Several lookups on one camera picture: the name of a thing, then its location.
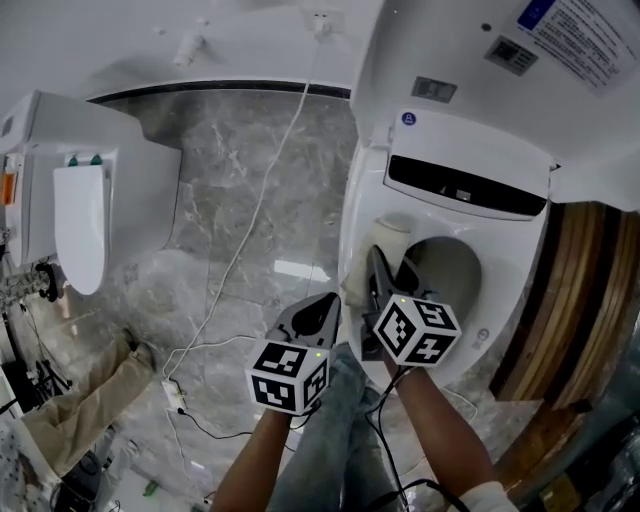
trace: toilet seat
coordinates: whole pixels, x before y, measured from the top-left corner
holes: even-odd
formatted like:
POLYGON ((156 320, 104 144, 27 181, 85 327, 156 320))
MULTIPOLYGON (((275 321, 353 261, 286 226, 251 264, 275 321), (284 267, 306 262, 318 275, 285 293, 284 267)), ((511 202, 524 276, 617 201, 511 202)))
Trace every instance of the toilet seat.
POLYGON ((58 259, 71 285, 84 295, 98 290, 108 268, 111 182, 102 165, 53 172, 58 259))

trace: blue sticker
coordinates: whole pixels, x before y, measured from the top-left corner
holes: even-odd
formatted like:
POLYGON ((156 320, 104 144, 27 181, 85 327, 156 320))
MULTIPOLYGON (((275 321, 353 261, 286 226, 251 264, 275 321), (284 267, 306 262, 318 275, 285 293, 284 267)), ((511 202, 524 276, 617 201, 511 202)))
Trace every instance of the blue sticker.
POLYGON ((518 18, 518 25, 533 30, 555 2, 556 0, 532 0, 518 18))
POLYGON ((407 126, 413 126, 416 124, 416 116, 412 112, 405 112, 402 114, 402 122, 407 126))

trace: person's leg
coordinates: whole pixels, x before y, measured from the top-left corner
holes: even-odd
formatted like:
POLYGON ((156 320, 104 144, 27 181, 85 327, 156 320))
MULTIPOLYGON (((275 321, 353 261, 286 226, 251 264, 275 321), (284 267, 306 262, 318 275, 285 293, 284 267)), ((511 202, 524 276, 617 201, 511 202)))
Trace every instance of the person's leg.
MULTIPOLYGON (((382 452, 365 412, 375 407, 380 394, 366 388, 356 412, 349 436, 349 459, 344 475, 342 510, 362 510, 383 494, 395 491, 382 463, 382 452)), ((396 512, 398 502, 380 508, 380 512, 396 512)))
POLYGON ((347 343, 338 345, 334 356, 329 389, 276 482, 269 512, 336 512, 340 508, 349 433, 365 374, 347 343))
POLYGON ((125 338, 116 340, 77 391, 55 397, 41 410, 23 416, 26 428, 22 430, 62 477, 144 391, 153 373, 148 347, 141 345, 131 352, 125 338))
POLYGON ((106 510, 111 498, 114 496, 118 485, 125 472, 131 469, 133 462, 140 454, 138 446, 133 441, 122 442, 109 469, 102 472, 100 487, 95 500, 95 510, 106 510))

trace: white cable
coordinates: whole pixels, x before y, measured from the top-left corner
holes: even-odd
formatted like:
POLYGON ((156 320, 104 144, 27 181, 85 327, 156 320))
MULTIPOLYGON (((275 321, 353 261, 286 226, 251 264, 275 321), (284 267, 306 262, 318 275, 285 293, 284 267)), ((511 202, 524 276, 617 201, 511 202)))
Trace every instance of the white cable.
POLYGON ((177 353, 177 352, 191 352, 192 350, 196 350, 198 348, 207 348, 207 347, 221 347, 222 345, 226 345, 227 343, 231 343, 232 341, 238 340, 238 339, 245 339, 245 340, 255 340, 255 336, 244 336, 244 335, 239 335, 239 336, 234 336, 233 338, 229 338, 226 341, 221 341, 220 343, 202 343, 201 345, 196 345, 195 347, 191 347, 189 350, 187 350, 186 348, 177 348, 175 349, 173 352, 171 352, 171 355, 169 356, 169 359, 167 359, 167 362, 165 363, 165 365, 162 367, 162 373, 164 375, 165 379, 168 379, 169 376, 166 373, 166 369, 167 366, 169 365, 169 363, 171 362, 171 360, 173 359, 173 356, 177 353))
POLYGON ((251 235, 251 232, 253 231, 253 228, 254 228, 254 226, 256 224, 256 219, 258 218, 258 213, 260 212, 260 207, 262 206, 262 201, 264 200, 264 194, 265 194, 265 191, 267 189, 267 182, 269 180, 269 174, 271 173, 271 169, 273 169, 273 167, 275 166, 276 162, 280 158, 280 153, 282 153, 282 148, 284 147, 285 142, 287 142, 287 139, 289 138, 291 130, 293 129, 293 125, 296 123, 296 121, 298 120, 298 117, 300 116, 300 112, 302 112, 302 107, 304 106, 304 102, 305 102, 305 100, 307 98, 307 93, 309 92, 309 86, 311 85, 311 79, 313 78, 313 72, 315 71, 316 61, 318 60, 318 54, 320 53, 319 50, 320 50, 320 41, 318 41, 318 43, 316 45, 316 50, 315 50, 315 53, 313 55, 313 60, 311 62, 311 72, 309 73, 309 78, 307 79, 307 82, 306 82, 306 84, 304 86, 304 91, 302 93, 302 98, 300 98, 300 104, 298 105, 298 110, 296 110, 296 113, 293 116, 293 119, 291 120, 291 123, 289 124, 289 127, 287 128, 287 131, 284 134, 284 137, 282 138, 282 142, 280 142, 280 146, 278 147, 278 151, 276 151, 275 156, 271 160, 271 163, 269 164, 269 167, 267 167, 267 171, 264 174, 264 179, 262 180, 262 189, 260 190, 260 196, 258 198, 258 203, 256 204, 256 209, 253 212, 253 217, 251 218, 251 223, 249 224, 249 229, 247 229, 247 233, 244 235, 244 238, 242 239, 242 242, 240 242, 240 245, 238 246, 238 249, 236 250, 236 253, 233 255, 233 258, 231 258, 231 263, 229 263, 229 266, 227 267, 227 270, 225 270, 224 274, 222 275, 222 281, 220 281, 220 287, 218 288, 218 293, 216 293, 216 297, 213 300, 213 304, 211 305, 211 309, 209 310, 209 314, 205 318, 204 322, 202 322, 202 325, 200 326, 200 328, 196 332, 195 336, 191 340, 191 343, 189 343, 187 348, 184 349, 184 353, 182 354, 182 356, 178 360, 178 363, 173 367, 173 370, 171 370, 168 375, 165 375, 165 378, 167 378, 167 379, 170 379, 171 376, 173 375, 173 373, 182 364, 182 361, 184 360, 186 355, 189 353, 189 351, 192 349, 194 343, 198 339, 198 336, 200 336, 200 333, 202 332, 202 329, 204 329, 204 326, 207 325, 207 323, 211 319, 211 316, 213 315, 213 312, 215 311, 216 306, 218 305, 218 300, 220 299, 220 294, 222 293, 222 289, 224 288, 224 284, 225 284, 225 281, 227 280, 227 276, 229 275, 229 272, 231 272, 231 269, 233 268, 233 265, 235 264, 236 260, 238 259, 238 256, 240 255, 240 252, 244 248, 244 244, 247 242, 247 240, 249 239, 249 235, 251 235))
POLYGON ((467 405, 473 407, 473 416, 471 417, 470 420, 467 420, 467 423, 471 423, 473 420, 476 419, 476 416, 478 415, 478 407, 476 406, 476 404, 474 404, 471 400, 462 396, 461 394, 456 393, 455 391, 451 391, 449 388, 441 388, 441 389, 444 389, 447 393, 455 396, 456 398, 459 398, 460 400, 465 402, 467 405))
POLYGON ((184 476, 187 477, 187 482, 191 482, 191 477, 189 477, 189 474, 187 473, 187 459, 184 458, 184 451, 182 450, 180 439, 178 439, 178 431, 176 430, 173 421, 171 421, 171 416, 169 416, 169 409, 165 409, 164 412, 167 414, 167 420, 169 421, 169 425, 171 425, 173 436, 175 437, 178 448, 180 449, 180 457, 182 457, 182 471, 184 472, 184 476))

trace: marble floor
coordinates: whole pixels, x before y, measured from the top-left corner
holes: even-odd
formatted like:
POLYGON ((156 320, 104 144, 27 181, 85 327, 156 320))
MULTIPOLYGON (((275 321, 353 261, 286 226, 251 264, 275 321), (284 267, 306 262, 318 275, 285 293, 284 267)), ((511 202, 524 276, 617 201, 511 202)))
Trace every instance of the marble floor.
MULTIPOLYGON (((81 376, 119 329, 128 326, 164 364, 186 346, 210 308, 220 280, 245 234, 263 173, 300 96, 260 91, 202 91, 149 95, 108 106, 140 119, 151 140, 184 152, 173 235, 161 251, 111 272, 95 295, 67 286, 62 300, 29 305, 43 342, 70 378, 81 376)), ((315 293, 337 289, 338 238, 344 189, 357 139, 345 100, 310 96, 270 177, 256 229, 224 286, 200 336, 219 342, 262 335, 278 313, 315 293), (291 263, 297 264, 296 271, 291 263)), ((36 350, 26 317, 12 311, 21 344, 36 350)), ((458 382, 449 386, 477 406, 448 394, 498 458, 537 404, 496 403, 487 386, 509 333, 458 382)), ((215 434, 251 430, 261 409, 244 380, 250 341, 200 350, 174 374, 190 412, 215 434)), ((123 435, 142 447, 136 471, 191 503, 215 490, 246 437, 216 441, 185 417, 172 415, 184 448, 183 465, 165 415, 159 373, 122 416, 123 435)), ((425 476, 428 465, 399 402, 391 398, 383 423, 403 480, 425 476)), ((291 433, 296 446, 299 434, 291 433)), ((290 454, 285 452, 286 464, 290 454)), ((438 504, 426 489, 410 496, 419 510, 438 504)))

